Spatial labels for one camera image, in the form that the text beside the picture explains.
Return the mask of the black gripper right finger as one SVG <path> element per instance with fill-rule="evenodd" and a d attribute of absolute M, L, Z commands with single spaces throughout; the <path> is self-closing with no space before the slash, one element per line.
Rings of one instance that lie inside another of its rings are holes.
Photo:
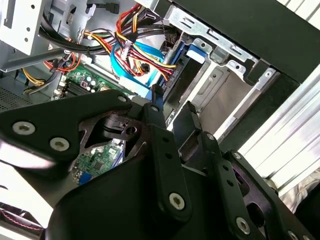
<path fill-rule="evenodd" d="M 222 240 L 311 240 L 312 234 L 237 151 L 222 152 L 187 102 L 173 122 L 182 164 L 208 180 L 204 193 L 210 231 Z"/>

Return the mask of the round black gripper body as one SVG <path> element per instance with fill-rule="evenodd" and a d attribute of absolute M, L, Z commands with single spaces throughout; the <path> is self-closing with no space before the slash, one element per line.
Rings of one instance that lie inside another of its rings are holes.
<path fill-rule="evenodd" d="M 151 163 L 137 157 L 75 188 L 55 206 L 48 240 L 230 240 L 218 191 L 203 173 L 183 168 L 192 215 L 186 223 L 155 217 Z"/>

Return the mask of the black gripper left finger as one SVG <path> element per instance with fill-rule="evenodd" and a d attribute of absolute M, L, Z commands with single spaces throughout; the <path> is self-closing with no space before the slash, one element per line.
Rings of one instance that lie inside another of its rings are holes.
<path fill-rule="evenodd" d="M 106 90 L 30 105 L 0 115 L 0 159 L 48 179 L 66 176 L 77 157 L 119 139 L 129 143 L 124 163 L 151 163 L 155 217 L 186 222 L 192 214 L 173 134 L 155 102 L 138 105 Z"/>

